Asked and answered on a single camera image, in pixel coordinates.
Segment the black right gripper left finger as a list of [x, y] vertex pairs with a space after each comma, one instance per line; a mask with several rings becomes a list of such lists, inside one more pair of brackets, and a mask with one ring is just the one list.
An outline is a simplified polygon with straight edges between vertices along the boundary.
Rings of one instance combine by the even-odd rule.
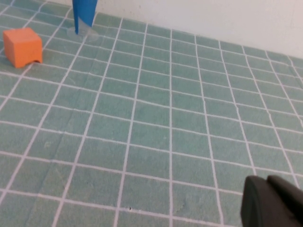
[[244, 227], [301, 227], [267, 179], [248, 176], [241, 203]]

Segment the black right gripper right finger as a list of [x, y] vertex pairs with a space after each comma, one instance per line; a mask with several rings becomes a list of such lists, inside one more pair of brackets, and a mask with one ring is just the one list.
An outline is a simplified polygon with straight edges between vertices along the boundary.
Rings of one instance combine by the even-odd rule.
[[269, 175], [267, 181], [282, 199], [300, 224], [303, 223], [303, 192], [295, 185], [277, 175]]

